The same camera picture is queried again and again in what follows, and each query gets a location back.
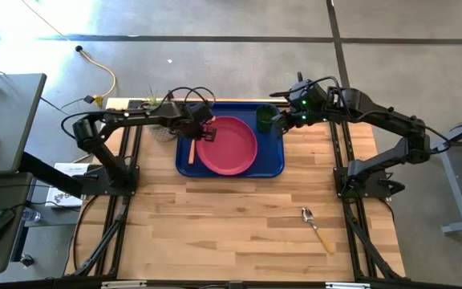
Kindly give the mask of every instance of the green cup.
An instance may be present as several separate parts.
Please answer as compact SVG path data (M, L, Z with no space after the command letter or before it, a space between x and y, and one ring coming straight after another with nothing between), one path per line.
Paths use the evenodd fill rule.
M272 118L278 112L272 105L260 105L256 108L256 128L261 133L269 133L272 128Z

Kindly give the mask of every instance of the concrete floor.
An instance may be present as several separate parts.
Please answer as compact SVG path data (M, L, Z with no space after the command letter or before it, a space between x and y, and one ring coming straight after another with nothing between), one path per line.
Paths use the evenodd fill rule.
M205 35L330 37L325 0L41 0L43 16L65 33L87 35ZM459 0L334 0L339 31L348 38L462 39ZM19 1L0 0L0 70L44 72L43 97L62 105L105 92L111 79L73 52L70 43L36 41L53 32ZM205 85L220 97L267 97L286 89L295 73L338 76L333 43L82 42L111 67L118 88L111 96L159 94L180 85ZM446 132L462 120L462 45L343 45L351 86L379 104L417 115ZM66 109L93 109L80 104ZM26 150L48 163L81 157L59 128L63 115L41 103ZM375 129L379 151L396 137ZM407 276L462 285L462 233L440 227L460 220L441 161L393 168L406 190L393 198L395 224ZM0 282L43 279L63 272L72 227L34 228L25 252L37 264L10 264Z

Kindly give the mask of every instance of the pink plate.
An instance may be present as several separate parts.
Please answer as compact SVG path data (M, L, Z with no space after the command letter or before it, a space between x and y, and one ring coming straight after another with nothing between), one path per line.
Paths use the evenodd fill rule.
M215 141L196 143L201 161L208 169L225 176L248 169L257 154L256 136L250 127L232 116L218 116L210 125L217 129Z

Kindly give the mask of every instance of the wooden table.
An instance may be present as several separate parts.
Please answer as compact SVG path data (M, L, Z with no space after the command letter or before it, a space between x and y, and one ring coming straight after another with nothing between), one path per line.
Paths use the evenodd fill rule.
M107 108L126 108L128 101L109 99ZM369 124L351 124L350 130L357 158L377 153ZM132 131L128 151L133 136ZM114 154L121 137L118 130L107 141ZM119 279L353 280L342 203L334 191L329 124L290 130L284 148L285 169L275 178L189 178L176 171L176 141L156 142L144 128L140 184L129 210ZM390 211L379 200L364 201L372 242L404 275ZM101 238L107 203L108 197L96 200L80 224L79 263ZM303 206L313 211L335 254L327 254L302 221ZM107 267L113 243L109 247ZM70 262L66 273L72 271Z

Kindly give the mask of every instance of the water bottle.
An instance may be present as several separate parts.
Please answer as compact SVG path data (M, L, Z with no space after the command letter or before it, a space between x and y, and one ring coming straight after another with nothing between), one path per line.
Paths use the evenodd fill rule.
M36 210L24 207L24 211L22 212L22 220L38 222L40 220L40 213Z

